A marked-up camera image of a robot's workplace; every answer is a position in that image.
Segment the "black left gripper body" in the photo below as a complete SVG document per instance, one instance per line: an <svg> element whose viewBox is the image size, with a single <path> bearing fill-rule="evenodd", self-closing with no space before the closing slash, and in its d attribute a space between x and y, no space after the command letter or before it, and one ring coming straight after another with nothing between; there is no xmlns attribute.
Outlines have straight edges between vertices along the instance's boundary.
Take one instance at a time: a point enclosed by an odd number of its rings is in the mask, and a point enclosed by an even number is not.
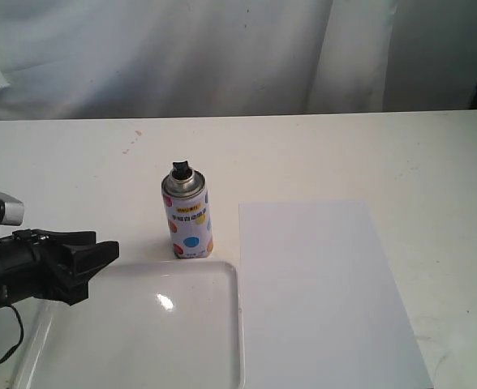
<svg viewBox="0 0 477 389"><path fill-rule="evenodd" d="M88 298L88 284L65 288L66 254L39 251L39 231L23 229L0 237L0 305L35 297L75 305Z"/></svg>

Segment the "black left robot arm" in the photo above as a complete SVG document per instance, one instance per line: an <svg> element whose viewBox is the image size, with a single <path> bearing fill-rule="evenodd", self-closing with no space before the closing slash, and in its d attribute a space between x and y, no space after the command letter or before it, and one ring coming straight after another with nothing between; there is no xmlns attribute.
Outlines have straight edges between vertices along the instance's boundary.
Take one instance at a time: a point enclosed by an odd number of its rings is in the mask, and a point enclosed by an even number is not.
<svg viewBox="0 0 477 389"><path fill-rule="evenodd" d="M0 238L0 308L30 297L77 304L119 254L118 242L98 242L94 231L15 231Z"/></svg>

